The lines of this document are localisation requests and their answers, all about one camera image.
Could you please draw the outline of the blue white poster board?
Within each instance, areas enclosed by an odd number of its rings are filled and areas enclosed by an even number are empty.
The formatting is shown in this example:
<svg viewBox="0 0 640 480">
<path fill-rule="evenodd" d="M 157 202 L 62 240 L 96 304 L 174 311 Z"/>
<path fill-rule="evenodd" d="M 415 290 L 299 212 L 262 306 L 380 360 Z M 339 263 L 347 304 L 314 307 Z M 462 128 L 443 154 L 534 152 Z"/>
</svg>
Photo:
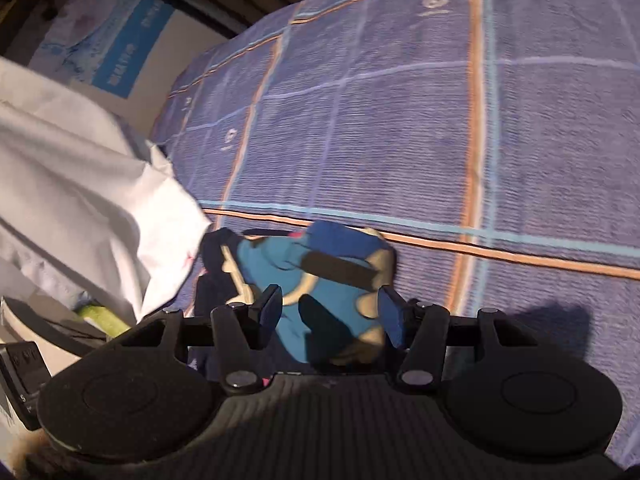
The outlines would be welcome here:
<svg viewBox="0 0 640 480">
<path fill-rule="evenodd" d="M 68 0 L 28 67 L 149 134 L 177 77 L 225 41 L 163 0 Z"/>
</svg>

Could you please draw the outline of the blue checked bed sheet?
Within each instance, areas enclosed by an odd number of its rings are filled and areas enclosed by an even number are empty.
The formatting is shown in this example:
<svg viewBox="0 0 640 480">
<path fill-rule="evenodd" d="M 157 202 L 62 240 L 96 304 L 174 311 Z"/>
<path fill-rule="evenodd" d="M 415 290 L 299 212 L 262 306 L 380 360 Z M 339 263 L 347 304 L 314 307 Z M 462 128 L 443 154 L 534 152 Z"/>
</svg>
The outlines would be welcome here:
<svg viewBox="0 0 640 480">
<path fill-rule="evenodd" d="M 153 140 L 215 228 L 380 231 L 402 296 L 607 374 L 639 460 L 639 0 L 304 0 L 192 62 Z"/>
</svg>

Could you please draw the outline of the white cloth bag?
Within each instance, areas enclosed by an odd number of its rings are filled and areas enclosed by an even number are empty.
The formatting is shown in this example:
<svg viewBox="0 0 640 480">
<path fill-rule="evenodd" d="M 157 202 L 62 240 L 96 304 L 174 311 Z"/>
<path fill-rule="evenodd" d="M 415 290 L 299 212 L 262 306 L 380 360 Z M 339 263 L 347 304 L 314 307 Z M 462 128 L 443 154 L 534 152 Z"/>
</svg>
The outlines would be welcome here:
<svg viewBox="0 0 640 480">
<path fill-rule="evenodd" d="M 176 296 L 208 220 L 150 141 L 80 93 L 1 64 L 1 292 L 95 299 L 134 324 Z"/>
</svg>

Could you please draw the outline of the navy printed child t-shirt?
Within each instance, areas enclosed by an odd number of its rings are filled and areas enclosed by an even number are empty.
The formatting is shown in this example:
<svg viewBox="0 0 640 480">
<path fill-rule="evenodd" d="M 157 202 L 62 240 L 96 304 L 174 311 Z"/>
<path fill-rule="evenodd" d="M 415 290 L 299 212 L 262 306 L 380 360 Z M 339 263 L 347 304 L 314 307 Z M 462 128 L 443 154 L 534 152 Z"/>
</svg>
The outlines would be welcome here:
<svg viewBox="0 0 640 480">
<path fill-rule="evenodd" d="M 282 289 L 282 314 L 257 358 L 269 375 L 375 365 L 385 347 L 378 290 L 393 283 L 396 252 L 382 235 L 329 221 L 303 231 L 227 228 L 207 233 L 194 313 L 234 304 L 248 308 L 270 285 Z"/>
</svg>

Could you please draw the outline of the yellow green cloth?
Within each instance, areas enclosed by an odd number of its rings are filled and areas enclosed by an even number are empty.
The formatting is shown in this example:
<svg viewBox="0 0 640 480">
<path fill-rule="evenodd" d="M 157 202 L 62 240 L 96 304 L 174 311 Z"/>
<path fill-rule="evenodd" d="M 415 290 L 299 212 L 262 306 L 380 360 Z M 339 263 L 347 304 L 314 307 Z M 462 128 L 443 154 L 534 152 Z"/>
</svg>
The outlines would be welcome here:
<svg viewBox="0 0 640 480">
<path fill-rule="evenodd" d="M 116 314 L 98 304 L 85 304 L 77 310 L 77 315 L 108 338 L 116 338 L 130 330 L 130 326 Z"/>
</svg>

